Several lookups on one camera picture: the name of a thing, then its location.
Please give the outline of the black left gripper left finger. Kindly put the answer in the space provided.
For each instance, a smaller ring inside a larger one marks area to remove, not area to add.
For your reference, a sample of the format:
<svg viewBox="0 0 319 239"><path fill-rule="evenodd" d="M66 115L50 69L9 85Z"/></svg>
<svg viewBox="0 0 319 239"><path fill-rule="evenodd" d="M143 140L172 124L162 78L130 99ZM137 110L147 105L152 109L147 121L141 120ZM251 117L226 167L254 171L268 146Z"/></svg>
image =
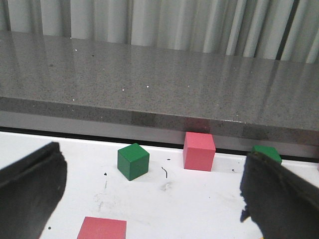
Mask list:
<svg viewBox="0 0 319 239"><path fill-rule="evenodd" d="M67 162L51 142L0 171L0 237L38 239L63 197Z"/></svg>

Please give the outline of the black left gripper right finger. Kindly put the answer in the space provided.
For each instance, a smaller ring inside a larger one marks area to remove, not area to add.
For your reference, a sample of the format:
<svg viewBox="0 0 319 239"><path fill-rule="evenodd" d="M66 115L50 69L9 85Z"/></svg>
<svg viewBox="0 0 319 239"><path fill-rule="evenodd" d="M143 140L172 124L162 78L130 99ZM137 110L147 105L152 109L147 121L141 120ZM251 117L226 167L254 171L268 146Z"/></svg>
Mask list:
<svg viewBox="0 0 319 239"><path fill-rule="evenodd" d="M260 152L248 153L240 183L240 217L266 239L317 239L319 189Z"/></svg>

